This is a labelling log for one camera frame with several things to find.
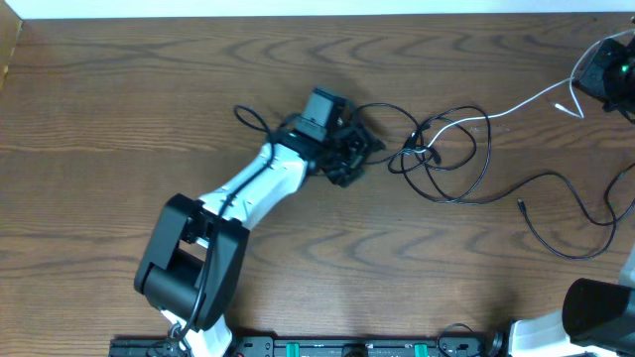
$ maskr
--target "white cable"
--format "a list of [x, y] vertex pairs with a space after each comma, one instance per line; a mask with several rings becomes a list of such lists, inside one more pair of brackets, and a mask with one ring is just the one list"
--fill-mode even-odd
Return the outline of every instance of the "white cable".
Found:
[[[540, 93], [538, 93], [538, 94], [534, 95], [533, 97], [531, 97], [531, 98], [529, 98], [529, 99], [525, 100], [524, 102], [522, 102], [522, 103], [520, 103], [520, 104], [516, 105], [515, 107], [513, 107], [513, 108], [509, 109], [508, 111], [503, 112], [503, 113], [500, 113], [500, 114], [489, 115], [489, 116], [488, 116], [488, 118], [489, 118], [489, 119], [493, 119], [493, 118], [502, 117], [503, 115], [507, 115], [507, 114], [509, 114], [509, 113], [513, 112], [514, 110], [516, 110], [516, 109], [518, 109], [518, 108], [522, 107], [523, 105], [525, 105], [525, 104], [529, 103], [530, 101], [532, 101], [532, 100], [534, 100], [534, 99], [538, 98], [539, 96], [541, 96], [541, 95], [545, 94], [546, 92], [548, 92], [548, 91], [550, 91], [550, 90], [552, 90], [552, 89], [556, 88], [557, 86], [567, 83], [568, 81], [570, 81], [570, 79], [569, 79], [569, 78], [567, 78], [567, 79], [565, 79], [565, 80], [561, 80], [561, 81], [559, 81], [558, 83], [556, 83], [556, 84], [554, 84], [554, 85], [552, 85], [552, 86], [550, 86], [550, 87], [548, 87], [548, 88], [544, 89], [544, 90], [543, 90], [543, 91], [541, 91]], [[455, 121], [455, 122], [453, 122], [453, 123], [451, 123], [451, 124], [447, 124], [447, 125], [445, 125], [443, 128], [441, 128], [441, 129], [439, 130], [439, 132], [438, 132], [438, 133], [437, 133], [437, 134], [433, 137], [433, 139], [432, 139], [432, 140], [430, 140], [430, 142], [427, 144], [427, 146], [428, 146], [428, 147], [431, 147], [431, 146], [435, 143], [435, 141], [437, 140], [437, 138], [439, 137], [439, 135], [440, 135], [442, 132], [444, 132], [446, 129], [448, 129], [448, 128], [450, 128], [450, 127], [454, 126], [454, 125], [457, 125], [457, 124], [460, 124], [460, 123], [463, 123], [463, 122], [466, 122], [466, 121], [470, 121], [470, 120], [482, 120], [482, 119], [485, 119], [485, 117], [465, 118], [465, 119], [457, 120], [457, 121]], [[422, 150], [415, 150], [414, 152], [415, 152], [415, 153], [419, 153], [419, 154], [421, 154], [421, 153], [423, 153], [425, 150], [426, 150], [426, 149], [422, 149]]]
[[[575, 64], [575, 66], [573, 67], [573, 70], [571, 71], [571, 76], [570, 76], [569, 78], [567, 78], [567, 79], [565, 79], [565, 80], [562, 80], [562, 81], [559, 81], [558, 83], [556, 83], [556, 84], [554, 84], [554, 85], [552, 85], [552, 86], [548, 87], [547, 89], [545, 89], [545, 90], [541, 91], [540, 93], [538, 93], [538, 94], [534, 95], [533, 97], [531, 97], [531, 98], [529, 98], [529, 99], [525, 100], [524, 102], [522, 102], [522, 103], [520, 103], [520, 104], [516, 105], [515, 107], [513, 107], [513, 108], [509, 109], [509, 110], [508, 110], [508, 111], [506, 111], [506, 112], [503, 112], [503, 113], [500, 113], [500, 114], [490, 115], [490, 116], [488, 116], [488, 118], [489, 118], [489, 119], [493, 119], [493, 118], [502, 117], [503, 115], [507, 115], [507, 114], [509, 114], [509, 113], [513, 112], [514, 110], [516, 110], [516, 109], [518, 109], [518, 108], [522, 107], [523, 105], [525, 105], [525, 104], [527, 104], [527, 103], [531, 102], [532, 100], [534, 100], [534, 99], [538, 98], [539, 96], [541, 96], [541, 95], [545, 94], [546, 92], [548, 92], [548, 91], [550, 91], [550, 90], [552, 90], [552, 89], [556, 88], [557, 86], [559, 86], [559, 85], [561, 85], [561, 84], [564, 84], [564, 83], [566, 83], [566, 82], [568, 82], [568, 83], [569, 83], [569, 91], [570, 91], [570, 93], [571, 93], [571, 98], [573, 99], [573, 103], [575, 103], [575, 107], [577, 108], [577, 114], [575, 114], [575, 113], [573, 113], [572, 111], [570, 111], [570, 110], [566, 109], [566, 108], [565, 108], [562, 104], [560, 104], [560, 103], [554, 103], [554, 107], [555, 107], [556, 109], [562, 110], [562, 111], [564, 111], [565, 113], [567, 113], [567, 114], [569, 114], [569, 115], [572, 115], [572, 116], [574, 116], [574, 117], [576, 117], [576, 118], [584, 118], [584, 112], [582, 112], [582, 108], [579, 106], [579, 103], [577, 102], [577, 97], [575, 96], [575, 92], [573, 92], [572, 80], [573, 80], [573, 76], [575, 75], [575, 71], [576, 71], [576, 70], [577, 70], [577, 68], [579, 67], [579, 64], [582, 62], [582, 60], [586, 57], [586, 55], [588, 55], [588, 53], [589, 53], [589, 52], [591, 52], [591, 50], [593, 50], [593, 48], [594, 48], [595, 46], [597, 46], [599, 43], [601, 43], [602, 41], [604, 41], [604, 40], [606, 40], [606, 39], [614, 39], [614, 38], [617, 38], [617, 37], [620, 37], [620, 36], [623, 36], [623, 35], [627, 35], [627, 34], [630, 34], [630, 33], [635, 34], [635, 30], [628, 30], [628, 31], [624, 31], [624, 32], [621, 32], [621, 33], [618, 33], [618, 34], [615, 34], [615, 35], [611, 35], [611, 36], [609, 36], [609, 37], [607, 37], [607, 38], [605, 38], [605, 39], [603, 39], [603, 40], [600, 40], [600, 41], [598, 41], [598, 42], [594, 43], [594, 44], [593, 44], [593, 45], [591, 45], [591, 46], [590, 46], [590, 47], [589, 47], [589, 48], [588, 48], [588, 49], [584, 52], [584, 54], [583, 54], [583, 55], [582, 55], [582, 56], [581, 56], [581, 57], [577, 60], [577, 63], [576, 63], [576, 64]], [[444, 132], [446, 129], [448, 129], [448, 128], [450, 128], [450, 127], [454, 126], [454, 125], [457, 125], [457, 124], [460, 124], [460, 123], [463, 123], [463, 122], [466, 122], [466, 121], [470, 121], [470, 120], [482, 120], [482, 119], [485, 119], [485, 117], [465, 118], [465, 119], [457, 120], [457, 121], [455, 121], [455, 122], [453, 122], [453, 123], [447, 124], [447, 125], [445, 125], [444, 127], [442, 127], [442, 128], [441, 128], [441, 129], [437, 132], [437, 134], [433, 137], [433, 139], [432, 139], [432, 140], [430, 140], [430, 142], [427, 144], [427, 146], [428, 146], [428, 147], [431, 147], [431, 146], [433, 145], [433, 143], [437, 140], [437, 138], [439, 137], [439, 135], [440, 135], [442, 132]], [[425, 151], [426, 151], [426, 149], [421, 149], [421, 150], [413, 150], [412, 152], [422, 154], [422, 153], [424, 153]]]

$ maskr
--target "black device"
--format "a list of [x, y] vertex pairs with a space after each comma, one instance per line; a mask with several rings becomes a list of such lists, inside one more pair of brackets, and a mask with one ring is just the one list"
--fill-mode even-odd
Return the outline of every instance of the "black device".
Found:
[[314, 89], [305, 111], [292, 114], [293, 130], [276, 134], [283, 145], [300, 153], [313, 171], [323, 171], [333, 184], [349, 186], [359, 179], [370, 154], [386, 146], [361, 120], [352, 102], [325, 88]]
[[604, 103], [606, 112], [617, 110], [635, 123], [635, 38], [624, 46], [603, 40], [582, 63], [572, 83]]
[[577, 280], [565, 297], [563, 326], [571, 343], [635, 356], [635, 289]]

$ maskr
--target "wooden table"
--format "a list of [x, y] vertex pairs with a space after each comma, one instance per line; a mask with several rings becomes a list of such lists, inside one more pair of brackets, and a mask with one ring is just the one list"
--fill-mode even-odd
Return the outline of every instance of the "wooden table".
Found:
[[[167, 322], [132, 286], [158, 214], [177, 192], [213, 190], [256, 155], [261, 133], [236, 103], [270, 123], [302, 110], [316, 84], [359, 103], [398, 104], [423, 118], [457, 105], [511, 108], [568, 77], [593, 42], [630, 15], [469, 15], [28, 21], [0, 101], [0, 354], [103, 356], [115, 335], [158, 335]], [[635, 161], [635, 127], [565, 86], [493, 120], [491, 168], [472, 197], [546, 169], [563, 173], [591, 213]], [[391, 150], [412, 130], [369, 113]], [[480, 151], [440, 174], [460, 192]], [[465, 138], [439, 141], [463, 155]], [[423, 172], [416, 173], [430, 188]], [[612, 199], [623, 210], [632, 176]], [[609, 229], [591, 226], [558, 180], [535, 181], [485, 206], [430, 203], [384, 167], [347, 189], [311, 178], [251, 235], [232, 326], [280, 335], [423, 335], [453, 322], [488, 330], [561, 307], [569, 285], [615, 281], [634, 243], [624, 221], [607, 254], [571, 262]]]

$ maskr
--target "white surface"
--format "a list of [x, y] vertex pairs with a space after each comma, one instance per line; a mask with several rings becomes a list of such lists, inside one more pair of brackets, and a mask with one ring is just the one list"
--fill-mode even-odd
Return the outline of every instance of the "white surface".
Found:
[[[216, 191], [198, 198], [205, 202], [203, 208], [218, 214], [227, 195], [266, 165], [270, 156], [271, 145], [263, 145], [256, 160], [242, 172]], [[276, 158], [270, 169], [254, 178], [238, 192], [225, 210], [223, 218], [238, 219], [243, 227], [252, 230], [276, 203], [300, 188], [306, 173], [307, 162], [302, 160], [297, 152], [276, 144]]]
[[509, 354], [512, 357], [564, 357], [583, 353], [594, 353], [598, 357], [617, 356], [615, 352], [603, 348], [571, 344], [563, 327], [561, 310], [518, 321], [509, 333]]
[[632, 0], [7, 0], [23, 19], [635, 11]]
[[635, 289], [635, 245], [624, 268], [619, 272], [619, 285]]
[[[167, 310], [163, 310], [161, 313], [172, 324], [177, 322], [181, 326], [186, 324], [181, 318]], [[216, 324], [207, 331], [188, 331], [186, 340], [190, 344], [193, 357], [222, 357], [231, 343], [231, 331], [227, 328], [225, 316], [221, 315]]]

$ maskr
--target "white wall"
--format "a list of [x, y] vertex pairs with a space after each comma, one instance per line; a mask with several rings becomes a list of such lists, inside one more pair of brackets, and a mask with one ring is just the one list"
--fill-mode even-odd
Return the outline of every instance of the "white wall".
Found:
[[6, 0], [23, 19], [635, 12], [635, 0]]

